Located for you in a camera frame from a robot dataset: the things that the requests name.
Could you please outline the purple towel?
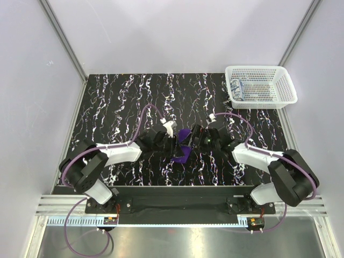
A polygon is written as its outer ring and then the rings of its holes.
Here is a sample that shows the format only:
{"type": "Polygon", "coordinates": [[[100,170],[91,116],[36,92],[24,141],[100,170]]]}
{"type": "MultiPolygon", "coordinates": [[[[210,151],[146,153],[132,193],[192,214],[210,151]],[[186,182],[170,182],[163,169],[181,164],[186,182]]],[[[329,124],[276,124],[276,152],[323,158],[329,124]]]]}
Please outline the purple towel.
{"type": "Polygon", "coordinates": [[[185,164],[191,154],[192,148],[189,146],[191,130],[183,128],[176,137],[175,151],[171,158],[174,162],[185,164]]]}

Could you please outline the blue white patterned towel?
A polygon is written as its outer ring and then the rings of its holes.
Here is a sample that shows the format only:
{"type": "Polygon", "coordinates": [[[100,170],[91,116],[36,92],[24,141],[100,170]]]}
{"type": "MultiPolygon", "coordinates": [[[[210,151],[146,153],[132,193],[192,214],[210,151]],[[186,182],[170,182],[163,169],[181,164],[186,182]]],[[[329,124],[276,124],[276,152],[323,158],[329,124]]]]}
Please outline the blue white patterned towel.
{"type": "Polygon", "coordinates": [[[230,81],[230,88],[235,101],[244,101],[243,83],[239,79],[232,79],[230,81]]]}

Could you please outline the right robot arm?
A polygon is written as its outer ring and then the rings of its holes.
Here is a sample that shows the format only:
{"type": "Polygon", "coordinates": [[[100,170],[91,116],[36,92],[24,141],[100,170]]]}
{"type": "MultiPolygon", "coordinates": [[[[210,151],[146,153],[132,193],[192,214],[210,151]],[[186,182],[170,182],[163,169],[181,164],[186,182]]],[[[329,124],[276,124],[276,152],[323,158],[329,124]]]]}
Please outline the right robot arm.
{"type": "Polygon", "coordinates": [[[216,153],[230,163],[245,164],[268,173],[271,182],[256,186],[244,199],[244,207],[256,213],[264,204],[282,201],[296,207],[313,198],[319,180],[295,149],[285,152],[267,151],[231,139],[224,126],[215,128],[195,125],[191,129],[188,146],[202,154],[216,153]]]}

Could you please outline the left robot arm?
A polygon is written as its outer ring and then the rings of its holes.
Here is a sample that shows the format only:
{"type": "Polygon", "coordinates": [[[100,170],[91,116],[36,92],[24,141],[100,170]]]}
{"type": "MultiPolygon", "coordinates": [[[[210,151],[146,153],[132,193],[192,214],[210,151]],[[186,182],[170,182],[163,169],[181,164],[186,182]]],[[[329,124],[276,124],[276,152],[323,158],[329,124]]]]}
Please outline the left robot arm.
{"type": "Polygon", "coordinates": [[[182,133],[169,135],[160,126],[141,133],[134,141],[121,144],[96,144],[85,139],[60,163],[63,183],[78,194],[94,199],[103,212],[112,212],[116,200],[114,193],[100,179],[103,169],[117,163],[149,159],[154,153],[185,163],[190,148],[181,145],[183,140],[179,137],[183,136],[182,133]]]}

